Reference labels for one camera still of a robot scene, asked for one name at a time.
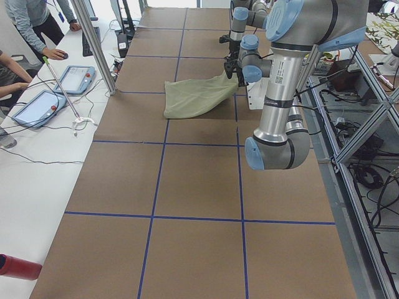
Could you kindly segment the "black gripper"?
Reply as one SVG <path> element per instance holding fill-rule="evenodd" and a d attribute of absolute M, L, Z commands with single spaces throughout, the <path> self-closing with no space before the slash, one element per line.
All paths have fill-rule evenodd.
<path fill-rule="evenodd" d="M 233 40 L 230 38 L 228 34 L 225 34 L 219 38 L 219 43 L 224 44 L 228 43 L 229 44 L 229 57 L 230 58 L 237 58 L 239 55 L 240 51 L 240 40 Z"/>
<path fill-rule="evenodd" d="M 242 68 L 238 65 L 237 59 L 226 56 L 224 58 L 224 71 L 228 79 L 232 79 L 233 74 L 236 74 L 239 87 L 246 87 L 248 85 L 244 79 Z"/>

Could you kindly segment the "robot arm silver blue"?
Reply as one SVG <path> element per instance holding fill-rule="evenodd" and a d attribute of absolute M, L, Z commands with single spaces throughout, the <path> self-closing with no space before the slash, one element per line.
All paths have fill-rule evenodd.
<path fill-rule="evenodd" d="M 346 49 L 363 41 L 368 1 L 232 1 L 226 75 L 246 85 L 268 78 L 261 121 L 245 142 L 252 169 L 291 169 L 310 149 L 309 132 L 293 105 L 303 61 L 312 49 Z"/>
<path fill-rule="evenodd" d="M 268 9 L 270 7 L 271 1 L 230 1 L 230 30 L 228 34 L 219 38 L 220 44 L 229 44 L 229 54 L 226 59 L 237 59 L 240 43 L 247 26 L 256 29 L 266 29 Z"/>

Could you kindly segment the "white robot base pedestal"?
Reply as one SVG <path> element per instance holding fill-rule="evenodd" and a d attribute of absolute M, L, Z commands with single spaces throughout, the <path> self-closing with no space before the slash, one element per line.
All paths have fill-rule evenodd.
<path fill-rule="evenodd" d="M 262 78 L 255 83 L 249 83 L 246 87 L 248 95 L 248 106 L 250 110 L 262 110 L 266 96 L 269 78 Z"/>

